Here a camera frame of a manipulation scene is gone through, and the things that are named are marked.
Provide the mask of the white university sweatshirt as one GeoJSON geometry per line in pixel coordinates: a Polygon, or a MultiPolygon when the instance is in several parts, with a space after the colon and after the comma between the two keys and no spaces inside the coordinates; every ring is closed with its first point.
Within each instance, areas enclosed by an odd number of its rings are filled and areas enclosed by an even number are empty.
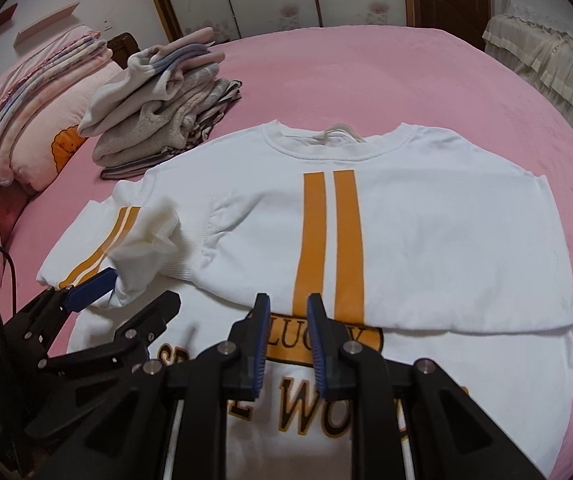
{"type": "Polygon", "coordinates": [[[41,284],[106,268],[100,300],[170,285],[180,313],[166,364],[224,338],[271,301],[259,398],[228,408],[231,479],[346,479],[351,416],[315,386],[307,300],[353,339],[404,363],[430,358],[549,474],[573,402],[573,271],[548,180],[449,129],[382,136],[268,122],[115,185],[55,243],[41,284]]]}

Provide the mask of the pink cartoon pillow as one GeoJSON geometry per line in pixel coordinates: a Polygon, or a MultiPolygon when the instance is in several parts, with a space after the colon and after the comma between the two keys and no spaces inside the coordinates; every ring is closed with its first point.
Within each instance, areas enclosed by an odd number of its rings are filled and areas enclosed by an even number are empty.
{"type": "Polygon", "coordinates": [[[0,185],[18,182],[35,192],[47,188],[85,142],[77,129],[93,93],[119,72],[110,61],[49,102],[33,99],[0,143],[0,185]]]}

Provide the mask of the grey fuzzy folded garment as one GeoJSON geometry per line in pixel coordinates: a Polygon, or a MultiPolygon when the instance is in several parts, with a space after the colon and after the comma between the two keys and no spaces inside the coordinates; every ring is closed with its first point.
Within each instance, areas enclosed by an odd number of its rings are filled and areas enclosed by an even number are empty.
{"type": "Polygon", "coordinates": [[[216,78],[218,72],[216,63],[191,70],[170,100],[143,103],[134,114],[116,122],[100,135],[93,161],[103,168],[115,168],[164,150],[184,150],[198,114],[214,105],[228,88],[228,80],[216,78]]]}

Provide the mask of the cream top folded garment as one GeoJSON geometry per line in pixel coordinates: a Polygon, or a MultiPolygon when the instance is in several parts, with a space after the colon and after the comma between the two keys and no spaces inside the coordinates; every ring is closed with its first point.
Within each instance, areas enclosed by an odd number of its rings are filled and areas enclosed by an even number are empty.
{"type": "Polygon", "coordinates": [[[83,138],[100,136],[144,104],[170,101],[179,93],[185,74],[224,60],[224,52],[209,51],[214,35],[211,27],[204,27],[166,46],[131,55],[127,67],[94,92],[78,134],[83,138]]]}

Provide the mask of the pink bed blanket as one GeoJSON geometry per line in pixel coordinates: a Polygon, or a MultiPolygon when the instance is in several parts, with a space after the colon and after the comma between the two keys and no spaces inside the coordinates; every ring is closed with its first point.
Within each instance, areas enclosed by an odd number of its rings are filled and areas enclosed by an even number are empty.
{"type": "MultiPolygon", "coordinates": [[[[206,148],[228,148],[232,132],[269,119],[321,130],[348,122],[363,136],[405,124],[446,127],[517,162],[552,188],[573,269],[573,130],[536,90],[487,54],[439,30],[383,26],[300,29],[224,46],[224,77],[243,81],[242,100],[206,148]]],[[[89,200],[114,183],[99,179],[86,141],[17,217],[9,237],[17,297],[35,280],[56,240],[89,200]]],[[[176,286],[180,313],[151,351],[172,363],[219,341],[242,310],[189,284],[160,278],[146,293],[176,286]]],[[[431,356],[460,382],[550,479],[573,476],[573,330],[566,335],[485,338],[407,336],[384,330],[392,359],[431,356]]],[[[349,479],[344,406],[313,391],[312,367],[269,361],[262,397],[229,403],[228,479],[349,479]]]]}

